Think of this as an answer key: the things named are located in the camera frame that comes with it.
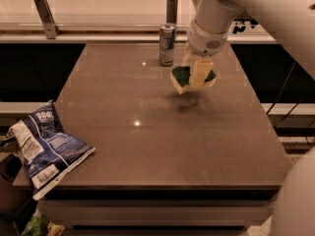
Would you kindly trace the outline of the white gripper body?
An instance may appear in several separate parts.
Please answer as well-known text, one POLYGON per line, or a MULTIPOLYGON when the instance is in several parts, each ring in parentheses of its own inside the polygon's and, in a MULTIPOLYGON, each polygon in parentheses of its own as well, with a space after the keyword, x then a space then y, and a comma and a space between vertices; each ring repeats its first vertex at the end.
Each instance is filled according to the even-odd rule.
POLYGON ((194 19, 188 30, 191 52, 198 56, 214 56, 221 52, 227 41, 230 21, 194 19))

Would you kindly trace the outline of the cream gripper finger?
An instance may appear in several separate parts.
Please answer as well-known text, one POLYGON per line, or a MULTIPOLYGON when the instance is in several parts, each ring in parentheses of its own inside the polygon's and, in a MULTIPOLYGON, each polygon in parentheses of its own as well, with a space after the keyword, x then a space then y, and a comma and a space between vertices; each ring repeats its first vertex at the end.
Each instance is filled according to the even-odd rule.
POLYGON ((193 66, 200 59, 201 59, 200 56, 194 55, 191 52, 189 43, 186 43, 185 44, 185 48, 184 48, 184 54, 183 54, 181 65, 183 67, 193 66))
POLYGON ((190 77, 190 88, 201 89, 208 88, 214 84, 214 80, 206 81, 208 75, 212 72, 213 62, 210 59, 196 60, 192 66, 190 77))

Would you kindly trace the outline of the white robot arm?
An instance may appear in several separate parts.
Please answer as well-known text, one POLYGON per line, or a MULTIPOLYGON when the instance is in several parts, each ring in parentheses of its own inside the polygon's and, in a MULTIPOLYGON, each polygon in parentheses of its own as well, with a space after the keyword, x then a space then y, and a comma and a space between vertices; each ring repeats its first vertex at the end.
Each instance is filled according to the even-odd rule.
MULTIPOLYGON (((249 14, 280 47, 315 79, 315 0, 200 0, 188 31, 188 48, 196 57, 214 56, 225 43, 232 21, 249 14)), ((315 149, 301 157, 277 195, 270 236, 315 236, 315 149)))

